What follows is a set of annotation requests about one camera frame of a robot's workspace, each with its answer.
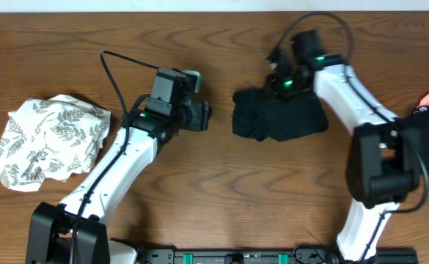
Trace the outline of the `black t-shirt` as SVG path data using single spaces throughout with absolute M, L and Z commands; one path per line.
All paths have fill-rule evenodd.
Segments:
M 320 100 L 313 92 L 288 100 L 275 100 L 261 89 L 236 92 L 232 101 L 232 132 L 261 142 L 297 139 L 329 128 Z

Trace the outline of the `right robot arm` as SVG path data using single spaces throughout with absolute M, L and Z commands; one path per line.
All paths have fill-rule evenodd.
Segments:
M 393 214 L 419 209 L 400 205 L 421 178 L 428 178 L 414 144 L 419 132 L 401 128 L 400 118 L 357 78 L 350 57 L 326 53 L 316 31 L 298 33 L 291 41 L 294 63 L 279 45 L 267 56 L 274 71 L 269 89 L 284 100 L 310 94 L 326 101 L 352 137 L 345 176 L 353 200 L 327 261 L 382 263 L 385 254 L 377 242 L 386 223 Z

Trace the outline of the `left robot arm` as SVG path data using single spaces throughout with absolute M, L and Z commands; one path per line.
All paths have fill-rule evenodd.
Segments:
M 135 179 L 177 132 L 207 130 L 209 104 L 194 99 L 201 83 L 197 71 L 158 69 L 151 93 L 137 99 L 86 179 L 58 205 L 35 209 L 27 263 L 136 263 L 137 248 L 109 240 L 107 227 Z

